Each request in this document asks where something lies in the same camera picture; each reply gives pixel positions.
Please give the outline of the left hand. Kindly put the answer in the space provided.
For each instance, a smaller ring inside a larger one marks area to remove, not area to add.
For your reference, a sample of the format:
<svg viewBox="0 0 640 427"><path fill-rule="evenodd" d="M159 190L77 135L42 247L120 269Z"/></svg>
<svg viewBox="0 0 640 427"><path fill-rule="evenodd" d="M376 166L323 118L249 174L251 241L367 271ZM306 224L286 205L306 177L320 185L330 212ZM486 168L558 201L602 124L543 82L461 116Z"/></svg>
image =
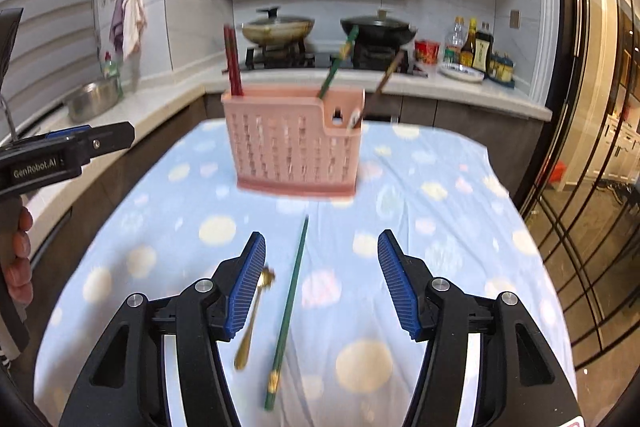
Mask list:
<svg viewBox="0 0 640 427"><path fill-rule="evenodd" d="M32 267L30 266L30 239L29 230L32 228L32 215L26 207L21 208L17 225L11 237L11 246L14 259L2 269L6 286L12 299L29 306L34 298L34 286L32 286Z"/></svg>

